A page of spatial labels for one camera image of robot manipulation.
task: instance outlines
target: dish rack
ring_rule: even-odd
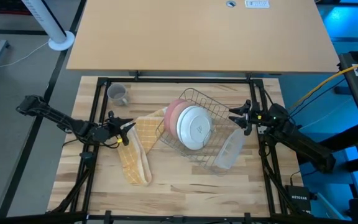
[[[179,98],[190,102],[192,105],[205,108],[208,111],[213,121],[211,138],[202,149],[188,149],[179,139],[173,137],[165,130],[163,120],[156,130],[156,135],[159,136],[159,140],[177,150],[181,155],[189,158],[190,161],[197,163],[210,172],[216,175],[226,174],[228,169],[217,167],[215,160],[222,150],[226,139],[239,128],[228,118],[230,114],[231,116],[235,116],[235,114],[230,113],[227,106],[194,88],[187,88]]]

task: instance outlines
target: yellow towel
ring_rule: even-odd
[[[124,176],[128,183],[148,185],[151,182],[152,174],[146,154],[159,138],[155,130],[160,125],[163,117],[163,109],[147,116],[138,117],[134,121],[136,125],[127,134],[129,138],[128,146],[120,144],[117,148]]]

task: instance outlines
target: white bowl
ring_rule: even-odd
[[[183,117],[179,136],[187,148],[198,150],[208,143],[212,128],[212,118],[207,110],[197,106]]]
[[[184,109],[180,115],[179,115],[179,118],[178,118],[178,122],[177,122],[177,134],[178,134],[178,139],[180,142],[183,143],[183,141],[181,141],[181,136],[180,136],[180,125],[181,125],[181,122],[183,121],[183,118],[185,117],[185,115],[187,114],[187,112],[189,112],[189,110],[193,109],[193,108],[196,108],[197,106],[189,106],[187,107],[186,109]]]

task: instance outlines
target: pink bowl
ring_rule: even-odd
[[[172,111],[171,119],[170,119],[170,133],[173,135],[173,137],[178,138],[177,133],[177,123],[180,114],[187,108],[191,106],[191,103],[185,101],[180,103],[175,109]]]
[[[171,119],[171,115],[172,115],[172,111],[173,109],[175,109],[175,107],[177,107],[180,103],[185,102],[186,100],[183,99],[176,99],[174,101],[172,101],[172,103],[169,104],[167,111],[165,112],[164,115],[164,125],[165,125],[165,129],[167,131],[170,130],[170,119]]]

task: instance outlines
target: wooden tabletop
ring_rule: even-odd
[[[82,77],[72,116],[88,119],[97,77]],[[246,84],[210,83],[124,83],[129,89],[131,103],[119,107],[108,103],[108,110],[122,118],[136,118],[153,113],[178,98],[186,88],[195,88],[228,106],[240,106],[250,99]],[[264,79],[266,90],[274,102],[283,105],[277,79]],[[66,141],[74,137],[68,135]],[[246,137],[246,144],[232,169],[224,176],[216,176],[182,157],[178,152],[158,142],[147,154],[152,173],[149,186],[133,186],[126,182],[117,151],[99,149],[93,181],[89,212],[103,215],[185,215],[206,217],[268,217],[268,203],[262,173],[258,140],[254,130]],[[74,186],[82,144],[67,144],[62,151],[48,209],[55,208]],[[284,184],[292,173],[299,171],[295,152],[277,144],[278,161]],[[299,174],[295,185],[302,185]],[[277,191],[273,187],[276,211],[279,212]],[[79,208],[82,206],[83,191]]]
[[[314,0],[88,1],[67,65],[85,70],[334,73]]]

